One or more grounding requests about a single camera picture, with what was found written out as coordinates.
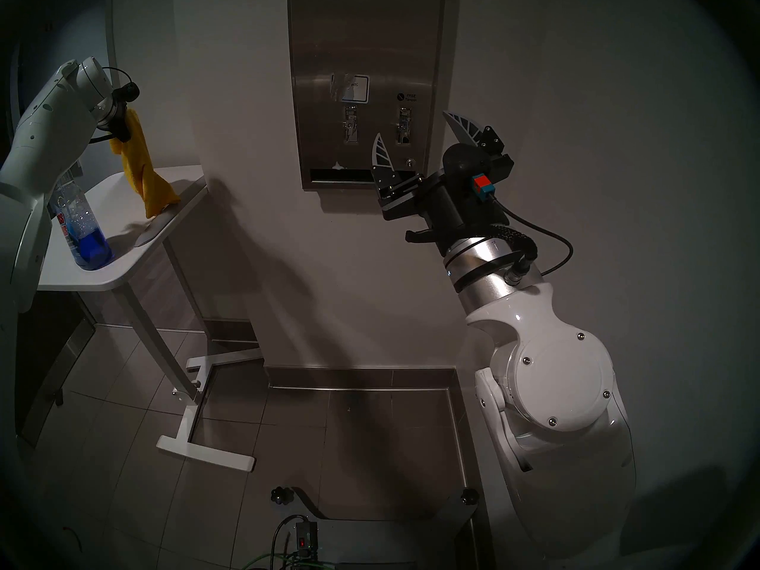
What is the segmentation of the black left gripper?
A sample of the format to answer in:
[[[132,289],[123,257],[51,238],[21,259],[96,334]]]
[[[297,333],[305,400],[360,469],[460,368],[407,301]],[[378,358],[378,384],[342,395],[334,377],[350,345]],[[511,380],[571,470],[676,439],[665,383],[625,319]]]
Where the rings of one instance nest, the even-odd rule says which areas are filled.
[[[129,142],[132,134],[126,122],[127,105],[125,101],[115,101],[115,108],[110,117],[110,133],[112,138],[118,139],[122,143]]]

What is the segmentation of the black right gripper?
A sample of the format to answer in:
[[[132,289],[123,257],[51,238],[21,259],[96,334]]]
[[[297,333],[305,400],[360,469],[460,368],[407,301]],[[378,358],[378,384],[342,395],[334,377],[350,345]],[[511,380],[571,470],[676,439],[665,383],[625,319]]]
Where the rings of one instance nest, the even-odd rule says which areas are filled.
[[[506,153],[502,139],[489,126],[481,126],[460,113],[445,110],[443,118],[457,142],[487,153],[492,165],[493,183],[506,180],[514,168],[514,160]],[[433,243],[440,255],[462,240],[460,229],[472,225],[510,225],[509,218],[493,201],[482,201],[469,182],[450,179],[438,170],[421,180],[414,172],[404,177],[392,162],[382,135],[378,133],[371,148],[371,174],[381,214],[385,220],[400,220],[420,215],[427,230],[435,235],[420,240],[422,231],[406,232],[408,243]]]

